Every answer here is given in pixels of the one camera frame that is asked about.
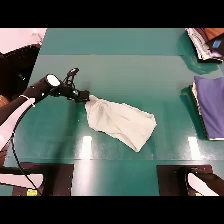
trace blue cloth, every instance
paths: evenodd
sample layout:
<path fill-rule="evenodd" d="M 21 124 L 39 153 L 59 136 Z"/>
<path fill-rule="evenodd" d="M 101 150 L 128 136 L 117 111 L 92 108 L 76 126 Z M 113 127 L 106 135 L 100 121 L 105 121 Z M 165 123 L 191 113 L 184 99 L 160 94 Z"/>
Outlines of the blue cloth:
<path fill-rule="evenodd" d="M 208 138 L 224 138 L 224 77 L 194 77 Z"/>

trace black cable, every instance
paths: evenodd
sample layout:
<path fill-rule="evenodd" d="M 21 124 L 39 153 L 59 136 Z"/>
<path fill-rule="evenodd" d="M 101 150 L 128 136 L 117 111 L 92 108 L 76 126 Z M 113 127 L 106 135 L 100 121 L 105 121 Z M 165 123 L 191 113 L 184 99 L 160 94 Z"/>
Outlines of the black cable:
<path fill-rule="evenodd" d="M 42 195 L 42 194 L 40 193 L 40 191 L 38 190 L 38 188 L 36 187 L 36 185 L 33 183 L 33 181 L 32 181 L 32 180 L 28 177 L 28 175 L 25 174 L 25 172 L 23 171 L 23 168 L 21 167 L 20 162 L 19 162 L 19 159 L 18 159 L 18 157 L 17 157 L 17 155 L 16 155 L 16 151 L 15 151 L 15 146 L 14 146 L 13 139 L 14 139 L 14 135 L 12 135 L 12 137 L 11 137 L 12 151 L 13 151 L 14 157 L 15 157 L 15 159 L 16 159 L 17 165 L 19 166 L 19 169 L 21 170 L 22 174 L 23 174 L 23 175 L 30 181 L 30 183 L 34 186 L 35 190 L 37 190 L 37 192 L 38 192 L 40 195 Z"/>

